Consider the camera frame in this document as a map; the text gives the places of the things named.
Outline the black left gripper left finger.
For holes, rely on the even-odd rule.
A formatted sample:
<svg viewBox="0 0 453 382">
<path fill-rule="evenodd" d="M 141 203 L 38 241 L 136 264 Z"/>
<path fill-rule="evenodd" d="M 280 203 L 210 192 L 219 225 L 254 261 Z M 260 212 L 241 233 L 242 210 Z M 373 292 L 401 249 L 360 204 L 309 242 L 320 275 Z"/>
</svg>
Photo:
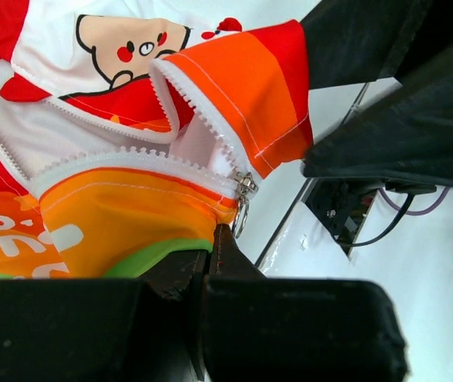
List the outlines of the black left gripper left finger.
<svg viewBox="0 0 453 382">
<path fill-rule="evenodd" d="M 134 279 L 0 279 L 0 381 L 200 381 L 186 297 L 203 251 Z"/>
</svg>

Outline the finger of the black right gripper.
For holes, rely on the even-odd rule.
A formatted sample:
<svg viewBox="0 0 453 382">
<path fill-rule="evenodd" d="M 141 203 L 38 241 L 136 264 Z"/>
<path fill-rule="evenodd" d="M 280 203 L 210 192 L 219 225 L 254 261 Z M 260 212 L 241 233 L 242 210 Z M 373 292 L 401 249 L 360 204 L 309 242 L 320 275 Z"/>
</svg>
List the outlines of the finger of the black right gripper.
<svg viewBox="0 0 453 382">
<path fill-rule="evenodd" d="M 393 77 L 432 1 L 321 1 L 303 20 L 309 89 Z"/>
<path fill-rule="evenodd" d="M 303 175 L 453 187 L 453 45 L 312 146 Z"/>
</svg>

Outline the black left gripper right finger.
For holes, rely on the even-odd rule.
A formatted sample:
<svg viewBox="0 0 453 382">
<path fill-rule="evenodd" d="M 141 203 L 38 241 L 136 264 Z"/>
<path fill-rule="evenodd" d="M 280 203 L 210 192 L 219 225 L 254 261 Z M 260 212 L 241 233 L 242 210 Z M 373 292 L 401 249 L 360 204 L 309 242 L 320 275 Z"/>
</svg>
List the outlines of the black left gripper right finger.
<svg viewBox="0 0 453 382">
<path fill-rule="evenodd" d="M 214 232 L 204 283 L 203 357 L 214 381 L 402 381 L 406 342 L 376 283 L 270 279 Z"/>
</svg>

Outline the rainbow white red kids jacket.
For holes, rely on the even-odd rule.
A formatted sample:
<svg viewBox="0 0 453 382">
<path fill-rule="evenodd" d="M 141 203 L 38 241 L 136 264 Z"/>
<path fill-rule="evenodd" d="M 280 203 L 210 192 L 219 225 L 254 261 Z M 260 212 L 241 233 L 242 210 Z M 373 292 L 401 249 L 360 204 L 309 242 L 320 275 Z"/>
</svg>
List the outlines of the rainbow white red kids jacket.
<svg viewBox="0 0 453 382">
<path fill-rule="evenodd" d="M 211 251 L 314 137 L 296 20 L 0 1 L 0 279 L 138 277 Z"/>
</svg>

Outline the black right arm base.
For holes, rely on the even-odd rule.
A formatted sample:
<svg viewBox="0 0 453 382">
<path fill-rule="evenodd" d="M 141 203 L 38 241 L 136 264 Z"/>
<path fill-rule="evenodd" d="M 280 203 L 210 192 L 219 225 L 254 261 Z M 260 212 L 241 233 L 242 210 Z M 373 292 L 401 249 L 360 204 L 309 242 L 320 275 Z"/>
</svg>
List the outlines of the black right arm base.
<svg viewBox="0 0 453 382">
<path fill-rule="evenodd" d="M 404 216 L 419 216 L 438 206 L 443 191 L 431 206 L 412 211 L 412 202 L 418 196 L 437 191 L 435 185 L 425 185 L 390 180 L 324 180 L 311 182 L 309 193 L 303 198 L 306 207 L 315 215 L 332 240 L 348 255 L 353 248 L 367 247 L 384 239 L 403 220 Z M 378 235 L 359 241 L 361 230 L 369 209 L 377 196 L 395 212 L 390 223 L 383 226 Z"/>
</svg>

